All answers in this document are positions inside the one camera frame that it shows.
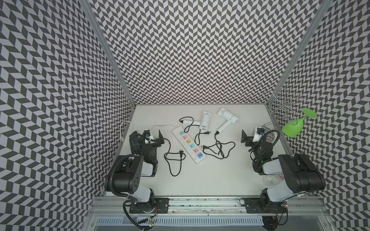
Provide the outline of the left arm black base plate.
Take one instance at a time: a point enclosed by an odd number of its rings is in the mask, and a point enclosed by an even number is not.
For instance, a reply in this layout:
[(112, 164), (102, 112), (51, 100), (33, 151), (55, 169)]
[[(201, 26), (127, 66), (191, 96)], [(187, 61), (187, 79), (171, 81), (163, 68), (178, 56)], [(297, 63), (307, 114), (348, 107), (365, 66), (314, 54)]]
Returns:
[(130, 206), (131, 214), (167, 214), (169, 209), (169, 198), (151, 198), (145, 203), (136, 203)]

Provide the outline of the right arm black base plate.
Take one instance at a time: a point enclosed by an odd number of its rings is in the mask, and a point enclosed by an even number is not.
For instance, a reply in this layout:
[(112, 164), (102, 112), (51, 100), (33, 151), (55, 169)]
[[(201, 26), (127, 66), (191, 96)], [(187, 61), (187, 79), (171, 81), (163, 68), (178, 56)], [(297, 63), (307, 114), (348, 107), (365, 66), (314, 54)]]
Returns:
[(243, 198), (248, 214), (285, 214), (287, 205), (284, 202), (271, 202), (269, 199)]

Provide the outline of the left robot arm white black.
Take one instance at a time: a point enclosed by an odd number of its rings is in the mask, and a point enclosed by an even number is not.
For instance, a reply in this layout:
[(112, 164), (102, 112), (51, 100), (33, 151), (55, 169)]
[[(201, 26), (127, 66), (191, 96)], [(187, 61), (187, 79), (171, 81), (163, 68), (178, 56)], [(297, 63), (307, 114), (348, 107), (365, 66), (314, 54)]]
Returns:
[(164, 144), (164, 137), (154, 138), (151, 130), (143, 134), (134, 131), (129, 136), (131, 153), (118, 156), (105, 180), (105, 190), (115, 196), (134, 202), (139, 211), (151, 213), (159, 209), (154, 191), (145, 187), (142, 177), (155, 177), (158, 169), (157, 148)]

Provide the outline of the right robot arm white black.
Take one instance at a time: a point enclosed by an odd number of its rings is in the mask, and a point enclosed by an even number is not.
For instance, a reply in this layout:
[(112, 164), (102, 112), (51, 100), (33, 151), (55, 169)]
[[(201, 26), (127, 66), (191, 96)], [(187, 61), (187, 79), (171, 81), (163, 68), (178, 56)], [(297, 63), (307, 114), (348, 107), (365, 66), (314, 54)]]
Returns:
[(280, 183), (263, 189), (258, 198), (246, 198), (245, 204), (258, 210), (269, 212), (282, 212), (286, 208), (283, 203), (301, 193), (324, 190), (325, 179), (318, 168), (305, 154), (278, 155), (273, 157), (273, 148), (280, 139), (278, 130), (265, 131), (259, 128), (261, 138), (256, 140), (241, 132), (241, 142), (250, 147), (252, 168), (261, 176), (280, 175), (284, 180)]

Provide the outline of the white power strip colourful sockets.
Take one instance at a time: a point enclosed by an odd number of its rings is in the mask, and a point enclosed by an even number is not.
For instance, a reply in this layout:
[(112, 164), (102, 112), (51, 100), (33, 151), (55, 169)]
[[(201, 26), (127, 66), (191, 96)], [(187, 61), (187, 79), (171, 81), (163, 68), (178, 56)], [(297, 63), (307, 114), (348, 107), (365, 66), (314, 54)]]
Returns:
[(190, 155), (195, 164), (203, 163), (203, 161), (206, 159), (205, 154), (182, 127), (175, 128), (172, 133), (182, 144), (183, 148)]

